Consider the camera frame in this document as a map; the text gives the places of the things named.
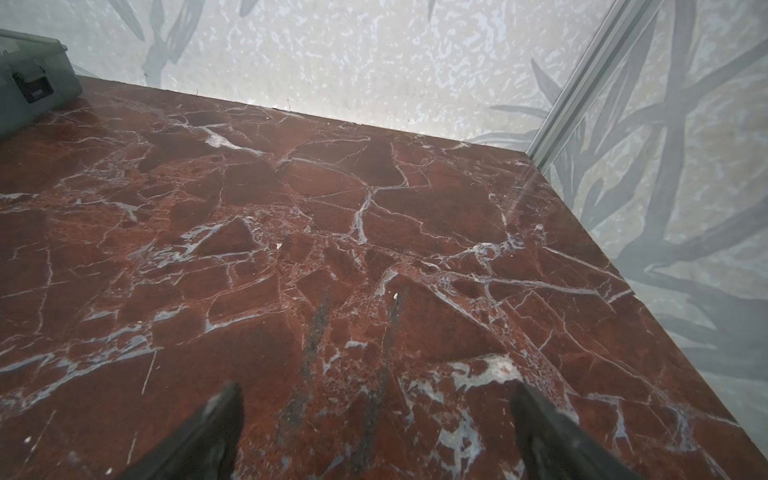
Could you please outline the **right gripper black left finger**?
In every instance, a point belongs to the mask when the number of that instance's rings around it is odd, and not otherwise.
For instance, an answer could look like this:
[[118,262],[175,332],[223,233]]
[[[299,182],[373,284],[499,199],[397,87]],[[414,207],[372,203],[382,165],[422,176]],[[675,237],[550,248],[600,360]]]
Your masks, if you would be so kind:
[[239,384],[229,382],[120,479],[229,479],[244,427]]

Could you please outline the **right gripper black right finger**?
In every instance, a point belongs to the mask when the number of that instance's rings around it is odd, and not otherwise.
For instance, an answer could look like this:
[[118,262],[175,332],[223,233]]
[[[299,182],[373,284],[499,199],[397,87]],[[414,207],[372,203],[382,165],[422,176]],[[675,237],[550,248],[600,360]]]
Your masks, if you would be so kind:
[[539,390],[516,382],[510,398],[516,446],[530,479],[638,479]]

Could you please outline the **grey plastic organizer box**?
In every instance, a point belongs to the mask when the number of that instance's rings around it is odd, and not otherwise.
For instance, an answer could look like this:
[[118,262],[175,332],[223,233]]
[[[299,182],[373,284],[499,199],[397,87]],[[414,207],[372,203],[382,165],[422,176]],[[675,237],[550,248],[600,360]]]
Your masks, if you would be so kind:
[[8,137],[83,88],[60,41],[1,31],[1,136]]

